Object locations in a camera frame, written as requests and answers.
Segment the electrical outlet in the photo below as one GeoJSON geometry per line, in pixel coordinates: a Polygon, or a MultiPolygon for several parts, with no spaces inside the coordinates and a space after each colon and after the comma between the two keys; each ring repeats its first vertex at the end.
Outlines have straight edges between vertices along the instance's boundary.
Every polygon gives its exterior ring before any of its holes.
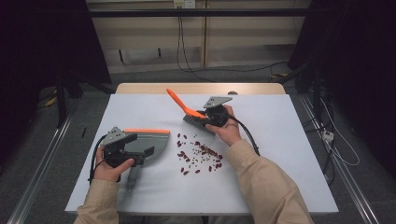
{"type": "Polygon", "coordinates": [[[175,8],[184,8],[184,0],[174,0],[175,8]]]}
{"type": "Polygon", "coordinates": [[[183,8],[195,8],[195,0],[184,0],[183,8]]]}

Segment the sleeve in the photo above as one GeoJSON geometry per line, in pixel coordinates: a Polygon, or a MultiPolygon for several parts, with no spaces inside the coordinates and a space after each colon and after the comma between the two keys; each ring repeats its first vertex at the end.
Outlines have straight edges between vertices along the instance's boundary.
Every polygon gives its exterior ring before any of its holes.
{"type": "Polygon", "coordinates": [[[75,224],[118,224],[117,195],[120,185],[115,182],[94,179],[91,182],[84,205],[77,210],[75,224]]]}
{"type": "Polygon", "coordinates": [[[294,181],[274,162],[258,156],[245,140],[225,154],[255,223],[313,223],[294,181]]]}

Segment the aluminum rail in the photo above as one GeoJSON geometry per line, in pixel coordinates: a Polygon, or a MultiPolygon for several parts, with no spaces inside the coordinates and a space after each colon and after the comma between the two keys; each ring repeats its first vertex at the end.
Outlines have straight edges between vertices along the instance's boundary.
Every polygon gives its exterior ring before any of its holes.
{"type": "Polygon", "coordinates": [[[7,224],[21,224],[24,223],[30,208],[32,207],[35,197],[39,192],[42,183],[47,175],[47,172],[50,168],[50,165],[53,159],[56,156],[56,152],[60,147],[62,140],[64,139],[64,135],[67,132],[67,129],[70,125],[71,119],[74,113],[77,110],[78,102],[74,102],[72,104],[71,112],[69,116],[66,118],[63,125],[56,129],[54,136],[45,152],[41,162],[39,163],[37,169],[35,170],[35,174],[33,175],[32,179],[30,180],[27,188],[25,189],[24,193],[22,194],[20,200],[18,201],[14,211],[12,212],[7,224]]]}
{"type": "Polygon", "coordinates": [[[259,8],[259,9],[111,9],[89,11],[38,10],[40,16],[77,16],[91,18],[116,17],[305,17],[322,16],[334,12],[334,8],[259,8]]]}
{"type": "MultiPolygon", "coordinates": [[[[304,105],[304,108],[308,114],[308,116],[313,120],[313,124],[316,129],[320,127],[319,123],[314,119],[315,114],[312,111],[312,104],[309,101],[309,99],[305,96],[300,95],[300,99],[304,105]]],[[[326,142],[323,141],[325,144],[326,150],[329,153],[331,148],[330,145],[326,142]]],[[[332,150],[334,150],[336,153],[339,154],[338,150],[336,147],[334,147],[332,150]]],[[[363,191],[359,187],[358,183],[356,182],[355,178],[353,178],[352,173],[350,173],[349,169],[347,166],[338,160],[338,158],[332,153],[331,155],[334,167],[336,168],[338,174],[341,176],[341,179],[344,182],[344,185],[346,186],[347,191],[349,192],[349,195],[351,196],[353,202],[356,205],[356,208],[359,210],[359,213],[361,214],[361,217],[364,220],[364,223],[367,224],[378,224],[380,223],[378,217],[375,214],[375,211],[373,207],[370,205],[369,200],[366,198],[364,195],[363,191]]]]}

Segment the black curtain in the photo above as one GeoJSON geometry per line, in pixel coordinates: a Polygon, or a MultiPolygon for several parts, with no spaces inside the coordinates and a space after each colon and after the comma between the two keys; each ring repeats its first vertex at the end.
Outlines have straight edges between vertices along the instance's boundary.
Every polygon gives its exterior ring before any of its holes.
{"type": "MultiPolygon", "coordinates": [[[[320,53],[318,70],[353,128],[396,177],[396,3],[346,0],[346,4],[348,10],[345,14],[341,10],[343,19],[335,29],[339,32],[332,33],[334,39],[320,53]]],[[[302,63],[301,57],[310,54],[324,34],[314,20],[306,23],[290,60],[292,67],[302,63]]]]}
{"type": "Polygon", "coordinates": [[[0,161],[7,158],[34,117],[39,91],[55,86],[58,74],[75,82],[72,72],[110,83],[91,18],[46,10],[88,9],[84,0],[0,1],[0,161]]]}

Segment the person's right hand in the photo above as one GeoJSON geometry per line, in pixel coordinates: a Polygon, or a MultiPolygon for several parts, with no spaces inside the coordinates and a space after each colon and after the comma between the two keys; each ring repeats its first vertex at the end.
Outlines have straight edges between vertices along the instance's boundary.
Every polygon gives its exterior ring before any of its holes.
{"type": "MultiPolygon", "coordinates": [[[[229,105],[225,105],[224,107],[227,109],[228,114],[235,117],[232,107],[229,105]]],[[[238,123],[233,119],[228,119],[227,123],[223,127],[206,124],[206,128],[209,131],[216,133],[219,138],[229,147],[242,139],[241,134],[239,133],[238,123]]]]}

